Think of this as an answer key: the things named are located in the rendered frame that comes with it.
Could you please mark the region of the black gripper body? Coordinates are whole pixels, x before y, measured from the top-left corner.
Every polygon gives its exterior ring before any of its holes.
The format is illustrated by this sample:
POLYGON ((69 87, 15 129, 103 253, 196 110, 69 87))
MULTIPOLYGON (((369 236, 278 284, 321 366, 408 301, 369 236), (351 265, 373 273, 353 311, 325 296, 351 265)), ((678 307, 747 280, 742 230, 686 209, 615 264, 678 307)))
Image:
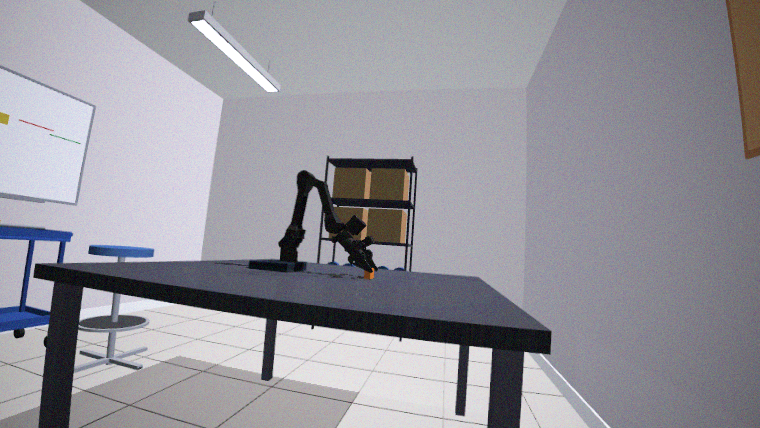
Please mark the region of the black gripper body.
POLYGON ((352 239, 344 246, 344 251, 350 254, 348 257, 348 262, 350 264, 353 264, 354 261, 356 262, 363 254, 365 254, 366 259, 370 254, 373 253, 371 250, 361 250, 356 242, 357 241, 355 239, 352 239))

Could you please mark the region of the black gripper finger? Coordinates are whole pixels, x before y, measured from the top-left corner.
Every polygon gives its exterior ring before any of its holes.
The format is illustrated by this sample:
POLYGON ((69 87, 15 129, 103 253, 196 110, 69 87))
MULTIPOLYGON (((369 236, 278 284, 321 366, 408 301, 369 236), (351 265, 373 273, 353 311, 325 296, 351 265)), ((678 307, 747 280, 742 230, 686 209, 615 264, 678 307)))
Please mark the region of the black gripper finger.
POLYGON ((376 265, 375 265, 375 263, 374 263, 374 261, 373 261, 373 259, 372 259, 372 256, 373 256, 373 254, 370 254, 370 255, 369 255, 367 258, 366 258, 366 261, 367 261, 367 263, 369 264, 369 266, 370 266, 371 268, 374 268, 374 271, 376 271, 376 272, 377 272, 377 271, 378 271, 378 269, 377 269, 377 267, 376 267, 376 265))
POLYGON ((371 269, 371 267, 369 266, 369 264, 367 263, 367 261, 365 259, 365 254, 363 254, 353 265, 356 266, 356 267, 359 267, 359 268, 361 268, 361 269, 363 269, 363 270, 365 270, 365 271, 367 271, 369 273, 373 272, 373 270, 371 269))

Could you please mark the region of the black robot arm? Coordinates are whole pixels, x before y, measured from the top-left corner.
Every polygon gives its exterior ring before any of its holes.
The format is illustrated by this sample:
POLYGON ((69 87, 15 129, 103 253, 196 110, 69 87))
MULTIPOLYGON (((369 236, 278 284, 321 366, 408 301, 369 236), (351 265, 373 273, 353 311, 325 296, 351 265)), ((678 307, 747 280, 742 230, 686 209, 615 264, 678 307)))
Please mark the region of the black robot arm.
MULTIPOLYGON (((324 224, 325 230, 329 233, 337 234, 332 236, 332 243, 337 241, 344 246, 352 239, 350 234, 358 235, 367 225, 356 215, 345 224, 341 223, 339 217, 335 213, 331 196, 328 190, 328 185, 324 181, 320 181, 314 177, 313 174, 306 170, 302 170, 297 176, 298 195, 295 204, 294 214, 290 226, 287 228, 285 236, 278 242, 280 251, 280 261, 294 263, 298 262, 298 251, 302 240, 304 239, 305 230, 302 229, 302 221, 305 212, 308 193, 312 187, 316 187, 320 196, 322 207, 324 210, 324 224), (344 230, 344 231, 342 231, 344 230), (342 231, 342 232, 341 232, 342 231), (348 232, 349 231, 349 232, 348 232), (350 233, 350 234, 349 234, 350 233)), ((365 239, 359 241, 356 240, 361 250, 366 249, 367 246, 376 243, 373 236, 367 236, 365 239)))

